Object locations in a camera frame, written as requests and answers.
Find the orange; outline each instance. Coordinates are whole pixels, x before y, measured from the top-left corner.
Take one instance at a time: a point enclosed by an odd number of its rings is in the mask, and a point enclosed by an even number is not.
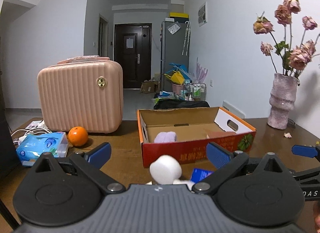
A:
[[[73,146],[82,146],[88,140],[88,132],[83,127],[76,126],[69,131],[68,138]]]

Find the pink ceramic vase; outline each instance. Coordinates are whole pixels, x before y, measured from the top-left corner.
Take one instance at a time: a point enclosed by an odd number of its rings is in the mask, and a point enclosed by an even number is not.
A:
[[[271,105],[268,125],[284,130],[288,124],[289,112],[294,108],[298,79],[279,73],[275,74],[269,103]]]

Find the yellow bag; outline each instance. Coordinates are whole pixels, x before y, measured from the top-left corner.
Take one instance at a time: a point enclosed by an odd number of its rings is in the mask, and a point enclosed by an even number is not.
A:
[[[180,71],[173,71],[174,74],[172,76],[169,76],[168,74],[164,74],[165,77],[169,78],[171,82],[178,84],[178,85],[182,85],[184,82],[184,77],[183,75],[180,73]]]

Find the wooden table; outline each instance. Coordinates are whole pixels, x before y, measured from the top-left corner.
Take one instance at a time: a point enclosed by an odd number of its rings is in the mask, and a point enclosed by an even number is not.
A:
[[[26,127],[32,120],[21,127]],[[291,147],[294,144],[314,145],[319,140],[300,126],[295,129],[287,128],[285,130],[292,135],[292,138],[288,139],[283,136],[285,131],[269,127],[266,118],[247,119],[246,121],[257,128],[257,134],[249,153],[250,156],[262,157],[266,152],[273,151],[278,154],[288,168],[296,171],[320,165],[316,159],[295,156],[291,153]],[[137,121],[123,121],[119,129],[111,134],[89,134],[89,140],[84,145],[83,151],[89,151],[103,142],[110,142],[112,146],[111,159],[101,168],[104,173],[107,173],[126,187],[130,183],[147,183],[151,181],[149,170],[143,168],[142,165]],[[70,148],[68,154],[73,151],[74,148]],[[214,170],[214,166],[208,160],[184,164],[182,165],[183,179],[189,179],[195,167]],[[28,168],[17,167],[0,185],[0,197],[16,218],[17,215],[12,206],[12,197],[27,171]],[[305,203],[303,212],[298,220],[298,225],[309,233],[315,232],[312,205],[313,202]],[[11,231],[2,218],[0,218],[0,228],[4,229],[1,231],[5,233]]]

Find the pink flower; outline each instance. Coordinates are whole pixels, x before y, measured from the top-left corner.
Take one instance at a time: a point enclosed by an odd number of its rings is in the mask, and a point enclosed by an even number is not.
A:
[[[298,46],[296,46],[289,56],[289,66],[298,70],[303,70],[310,61],[311,56],[308,52],[300,49]]]
[[[316,52],[316,46],[312,40],[308,40],[305,44],[301,46],[301,48],[304,51],[306,51],[310,56],[312,56]]]
[[[253,24],[253,31],[255,34],[267,34],[273,30],[273,25],[265,17],[258,17],[256,22]]]
[[[318,24],[310,16],[302,17],[302,25],[305,30],[313,30],[318,27]]]
[[[299,0],[283,0],[283,5],[292,13],[297,14],[301,11]]]
[[[270,51],[273,50],[273,47],[271,44],[269,43],[263,43],[261,41],[261,46],[260,46],[260,49],[262,51],[263,54],[265,54],[266,56],[270,56]]]
[[[286,26],[291,24],[291,12],[282,4],[278,5],[278,8],[275,10],[275,17],[278,19],[278,23]]]

